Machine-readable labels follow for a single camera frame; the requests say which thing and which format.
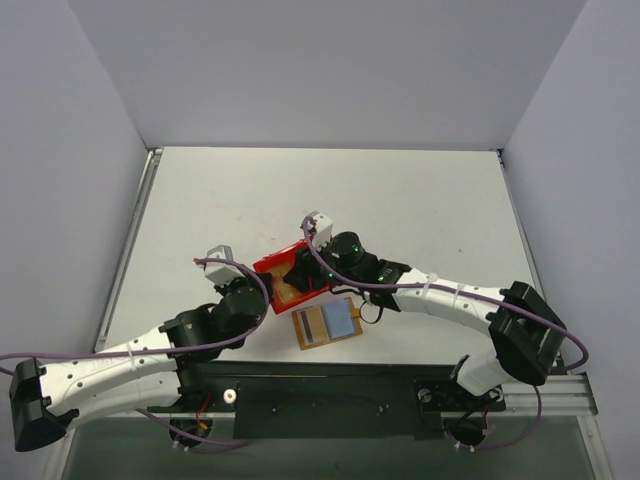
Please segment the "red plastic bin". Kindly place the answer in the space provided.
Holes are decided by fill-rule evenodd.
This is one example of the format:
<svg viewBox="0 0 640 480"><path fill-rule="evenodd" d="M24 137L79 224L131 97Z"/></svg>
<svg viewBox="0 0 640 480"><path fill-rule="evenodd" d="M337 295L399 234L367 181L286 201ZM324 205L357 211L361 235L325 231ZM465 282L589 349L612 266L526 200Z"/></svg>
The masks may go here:
<svg viewBox="0 0 640 480"><path fill-rule="evenodd" d="M321 294L326 293L329 290L329 285L323 279L313 280L312 276L304 272L306 266L317 266L312 255L308 252L308 247L304 240L299 240L296 243L280 250L269 254L253 264L256 273L269 273L269 270L281 263L291 264L291 270L285 275L284 280L286 283L294 286L302 293L302 298L295 304L288 307L280 306L274 299L273 285L272 287L272 300L271 306L276 314L284 313L301 305L302 303L318 297Z"/></svg>

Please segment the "orange credit card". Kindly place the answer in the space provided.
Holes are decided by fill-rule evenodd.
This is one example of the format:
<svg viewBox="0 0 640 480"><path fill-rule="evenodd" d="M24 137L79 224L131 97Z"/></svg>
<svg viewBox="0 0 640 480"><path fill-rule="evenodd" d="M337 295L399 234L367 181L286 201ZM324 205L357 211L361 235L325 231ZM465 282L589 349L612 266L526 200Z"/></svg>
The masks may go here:
<svg viewBox="0 0 640 480"><path fill-rule="evenodd" d="M328 340L328 331L320 307L300 311L299 324L306 346L320 344Z"/></svg>
<svg viewBox="0 0 640 480"><path fill-rule="evenodd" d="M293 305L302 298L302 293L284 280L291 268L291 264L281 263L269 270L272 275L274 299L282 307Z"/></svg>

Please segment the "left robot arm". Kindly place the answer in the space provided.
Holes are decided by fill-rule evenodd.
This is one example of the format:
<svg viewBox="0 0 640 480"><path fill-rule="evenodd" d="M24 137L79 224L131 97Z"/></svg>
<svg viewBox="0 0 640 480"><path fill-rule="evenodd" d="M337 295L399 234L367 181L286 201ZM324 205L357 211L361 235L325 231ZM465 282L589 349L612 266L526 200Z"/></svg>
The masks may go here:
<svg viewBox="0 0 640 480"><path fill-rule="evenodd" d="M19 362L9 387L15 450L49 446L91 418L123 410L162 404L197 410L206 388L186 370L244 345L273 298L271 282L266 273L243 275L219 288L218 302L85 358Z"/></svg>

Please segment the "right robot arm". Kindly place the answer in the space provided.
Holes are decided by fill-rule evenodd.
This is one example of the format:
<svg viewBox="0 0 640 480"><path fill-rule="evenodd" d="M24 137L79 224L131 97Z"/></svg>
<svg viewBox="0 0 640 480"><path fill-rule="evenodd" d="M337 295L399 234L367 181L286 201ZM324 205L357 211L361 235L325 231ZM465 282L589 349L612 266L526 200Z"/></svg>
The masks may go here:
<svg viewBox="0 0 640 480"><path fill-rule="evenodd" d="M541 386L553 369L565 326L529 284L485 288L442 279L367 252L342 232L324 247L304 246L285 281L302 293L349 286L370 304L451 321L490 339L482 354L465 354L447 383L449 402L468 409L510 380Z"/></svg>

